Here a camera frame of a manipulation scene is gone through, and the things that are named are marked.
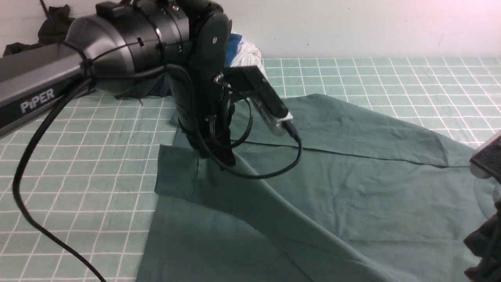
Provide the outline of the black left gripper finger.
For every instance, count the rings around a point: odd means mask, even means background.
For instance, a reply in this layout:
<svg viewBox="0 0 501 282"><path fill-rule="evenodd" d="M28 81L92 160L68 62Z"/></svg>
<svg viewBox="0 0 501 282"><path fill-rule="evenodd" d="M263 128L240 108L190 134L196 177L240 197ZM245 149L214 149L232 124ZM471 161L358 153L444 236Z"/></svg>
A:
<svg viewBox="0 0 501 282"><path fill-rule="evenodd" d="M211 142L213 143L212 152L220 162L229 167L236 165L236 157L233 154L228 133L212 134Z"/></svg>

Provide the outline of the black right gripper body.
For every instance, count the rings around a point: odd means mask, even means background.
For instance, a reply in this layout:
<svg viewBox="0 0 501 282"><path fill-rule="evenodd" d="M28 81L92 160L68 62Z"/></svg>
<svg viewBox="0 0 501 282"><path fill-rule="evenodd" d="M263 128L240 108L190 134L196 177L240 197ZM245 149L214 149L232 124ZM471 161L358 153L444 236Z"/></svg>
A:
<svg viewBox="0 0 501 282"><path fill-rule="evenodd" d="M464 239L465 246L481 259L477 266L465 270L471 282L501 281L501 202L494 204L496 213Z"/></svg>

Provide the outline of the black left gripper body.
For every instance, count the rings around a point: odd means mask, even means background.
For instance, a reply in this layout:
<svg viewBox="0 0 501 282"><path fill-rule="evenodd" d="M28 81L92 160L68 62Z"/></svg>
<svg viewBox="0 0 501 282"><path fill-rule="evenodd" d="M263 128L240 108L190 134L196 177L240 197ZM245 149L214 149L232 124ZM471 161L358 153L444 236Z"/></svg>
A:
<svg viewBox="0 0 501 282"><path fill-rule="evenodd" d="M193 149L208 157L198 136L202 136L214 155L211 135L230 135L232 111L228 92L214 80L225 66L232 24L223 10L185 10L185 13L191 48L181 63L182 70L170 71L169 82L180 129Z"/></svg>

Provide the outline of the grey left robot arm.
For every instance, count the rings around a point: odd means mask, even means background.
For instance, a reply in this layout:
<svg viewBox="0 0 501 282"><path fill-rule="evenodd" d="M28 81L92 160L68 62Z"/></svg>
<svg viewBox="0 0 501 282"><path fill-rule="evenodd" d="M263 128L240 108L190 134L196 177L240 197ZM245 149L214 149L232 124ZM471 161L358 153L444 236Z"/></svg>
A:
<svg viewBox="0 0 501 282"><path fill-rule="evenodd" d="M94 15L70 24L61 43L1 59L1 136L50 110L79 83L138 98L143 83L166 78L190 145L234 166L230 96L215 82L231 29L223 8L209 0L101 2Z"/></svg>

